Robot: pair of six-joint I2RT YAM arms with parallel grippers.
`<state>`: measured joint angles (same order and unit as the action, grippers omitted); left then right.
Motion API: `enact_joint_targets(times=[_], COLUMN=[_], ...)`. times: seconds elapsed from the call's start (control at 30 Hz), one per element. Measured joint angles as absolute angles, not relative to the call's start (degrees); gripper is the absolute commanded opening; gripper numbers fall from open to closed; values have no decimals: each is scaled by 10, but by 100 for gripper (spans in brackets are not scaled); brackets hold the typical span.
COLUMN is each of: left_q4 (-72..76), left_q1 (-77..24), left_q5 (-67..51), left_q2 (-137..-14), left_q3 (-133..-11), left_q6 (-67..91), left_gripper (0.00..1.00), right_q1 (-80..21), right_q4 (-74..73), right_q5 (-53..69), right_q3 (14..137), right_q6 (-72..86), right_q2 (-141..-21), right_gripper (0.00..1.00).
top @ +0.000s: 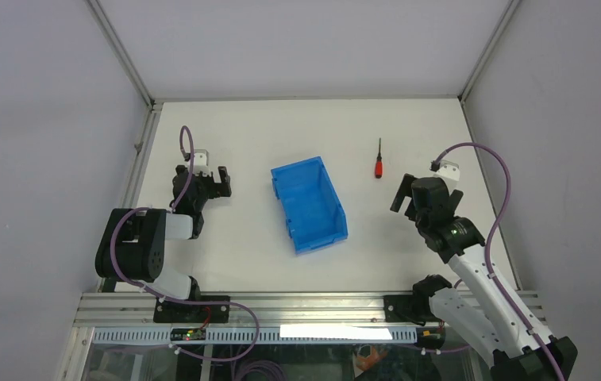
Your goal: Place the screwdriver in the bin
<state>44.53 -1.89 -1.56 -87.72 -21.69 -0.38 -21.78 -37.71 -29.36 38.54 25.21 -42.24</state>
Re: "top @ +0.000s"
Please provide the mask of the red handled screwdriver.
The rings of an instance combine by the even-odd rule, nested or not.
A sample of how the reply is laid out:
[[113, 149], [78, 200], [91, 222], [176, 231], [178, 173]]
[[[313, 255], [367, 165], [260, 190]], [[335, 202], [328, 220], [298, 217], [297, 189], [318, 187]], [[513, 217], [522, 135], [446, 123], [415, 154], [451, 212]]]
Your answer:
[[374, 176], [376, 179], [381, 179], [383, 176], [383, 161], [381, 154], [381, 139], [378, 139], [378, 152], [376, 155], [376, 163], [374, 167]]

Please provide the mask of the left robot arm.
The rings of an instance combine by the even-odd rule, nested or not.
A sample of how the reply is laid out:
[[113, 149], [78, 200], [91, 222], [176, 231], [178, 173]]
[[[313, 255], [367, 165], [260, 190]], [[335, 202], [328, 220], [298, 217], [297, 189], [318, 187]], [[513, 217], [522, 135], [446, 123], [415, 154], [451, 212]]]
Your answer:
[[97, 274], [139, 287], [162, 302], [200, 302], [197, 280], [166, 265], [165, 242], [199, 237], [206, 203], [232, 195], [227, 167], [218, 167], [218, 177], [215, 181], [208, 167], [192, 175], [187, 166], [179, 165], [172, 179], [172, 194], [178, 206], [169, 210], [113, 209], [95, 254]]

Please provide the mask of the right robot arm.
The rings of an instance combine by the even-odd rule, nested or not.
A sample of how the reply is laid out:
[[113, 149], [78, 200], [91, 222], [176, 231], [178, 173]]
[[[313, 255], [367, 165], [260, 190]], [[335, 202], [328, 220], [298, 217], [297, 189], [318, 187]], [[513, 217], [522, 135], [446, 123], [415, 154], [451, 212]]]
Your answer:
[[567, 380], [578, 356], [569, 337], [555, 337], [519, 295], [499, 279], [488, 245], [473, 222], [455, 214], [463, 194], [442, 177], [405, 174], [391, 211], [411, 220], [430, 251], [459, 276], [478, 306], [468, 305], [441, 275], [412, 286], [410, 297], [393, 308], [405, 321], [443, 321], [480, 354], [493, 380]]

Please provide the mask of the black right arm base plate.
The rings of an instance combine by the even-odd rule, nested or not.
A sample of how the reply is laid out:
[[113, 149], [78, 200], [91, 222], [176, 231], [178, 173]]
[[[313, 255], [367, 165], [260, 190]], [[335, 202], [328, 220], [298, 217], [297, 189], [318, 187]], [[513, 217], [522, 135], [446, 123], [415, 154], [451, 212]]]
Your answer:
[[406, 322], [424, 326], [439, 320], [431, 313], [429, 298], [415, 294], [387, 294], [383, 296], [386, 322]]

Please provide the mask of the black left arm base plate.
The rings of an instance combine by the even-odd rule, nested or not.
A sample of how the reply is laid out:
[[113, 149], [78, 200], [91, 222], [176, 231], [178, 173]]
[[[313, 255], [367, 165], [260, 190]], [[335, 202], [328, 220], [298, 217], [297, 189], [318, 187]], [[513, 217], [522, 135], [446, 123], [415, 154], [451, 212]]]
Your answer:
[[189, 306], [176, 302], [156, 300], [156, 306], [152, 321], [160, 324], [188, 324], [201, 325], [204, 321], [222, 324], [229, 321], [229, 306], [221, 305], [221, 302], [229, 302], [227, 295], [203, 295], [201, 302], [207, 302], [205, 306]]

